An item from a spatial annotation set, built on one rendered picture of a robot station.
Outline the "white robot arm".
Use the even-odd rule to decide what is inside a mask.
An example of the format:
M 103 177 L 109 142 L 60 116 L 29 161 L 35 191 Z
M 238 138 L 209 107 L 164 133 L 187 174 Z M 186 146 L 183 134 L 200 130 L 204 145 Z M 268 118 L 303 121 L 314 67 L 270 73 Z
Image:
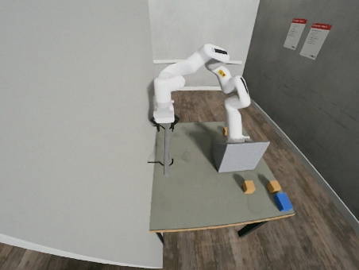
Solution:
M 241 76 L 231 78 L 228 69 L 223 67 L 229 59 L 230 56 L 225 49 L 205 44 L 185 61 L 166 67 L 158 75 L 159 78 L 154 80 L 157 106 L 157 111 L 153 113 L 154 118 L 173 118 L 173 110 L 170 110 L 170 105 L 174 103 L 174 100 L 171 100 L 171 92 L 183 88 L 185 80 L 181 75 L 192 75 L 204 65 L 217 76 L 224 95 L 237 92 L 224 101 L 228 140 L 226 143 L 241 143 L 245 142 L 244 139 L 249 139 L 241 134 L 241 115 L 237 111 L 250 104 L 249 92 Z

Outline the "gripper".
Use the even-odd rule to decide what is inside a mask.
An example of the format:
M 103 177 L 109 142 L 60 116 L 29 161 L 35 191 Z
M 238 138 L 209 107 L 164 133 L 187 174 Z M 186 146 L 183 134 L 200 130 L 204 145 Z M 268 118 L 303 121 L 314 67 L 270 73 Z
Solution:
M 173 110 L 173 118 L 154 118 L 152 117 L 150 119 L 150 121 L 156 126 L 158 132 L 160 132 L 160 123 L 170 123 L 172 124 L 172 132 L 173 132 L 173 129 L 174 129 L 174 125 L 180 120 L 179 117 L 177 117 L 176 115 L 174 115 L 174 109 L 173 109 L 173 105 L 171 104 L 170 105 L 170 110 Z M 176 119 L 174 121 L 174 118 Z M 156 121 L 154 121 L 154 119 Z M 158 128 L 159 127 L 159 128 Z

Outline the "small tan block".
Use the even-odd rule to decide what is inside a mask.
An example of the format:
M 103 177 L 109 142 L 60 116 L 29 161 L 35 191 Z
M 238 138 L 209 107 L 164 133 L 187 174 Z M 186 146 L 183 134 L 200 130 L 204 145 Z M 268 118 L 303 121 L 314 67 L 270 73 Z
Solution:
M 281 187 L 278 184 L 277 180 L 270 181 L 266 186 L 269 189 L 270 193 L 276 193 L 281 189 Z
M 256 190 L 256 188 L 254 187 L 253 181 L 245 181 L 242 184 L 242 186 L 243 186 L 245 194 L 246 193 L 253 193 Z

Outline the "white wall panel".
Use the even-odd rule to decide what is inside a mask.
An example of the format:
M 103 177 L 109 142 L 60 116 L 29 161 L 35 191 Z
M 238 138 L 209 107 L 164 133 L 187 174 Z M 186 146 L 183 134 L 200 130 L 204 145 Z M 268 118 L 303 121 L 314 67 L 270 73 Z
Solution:
M 148 0 L 0 0 L 1 243 L 163 268 L 149 20 Z

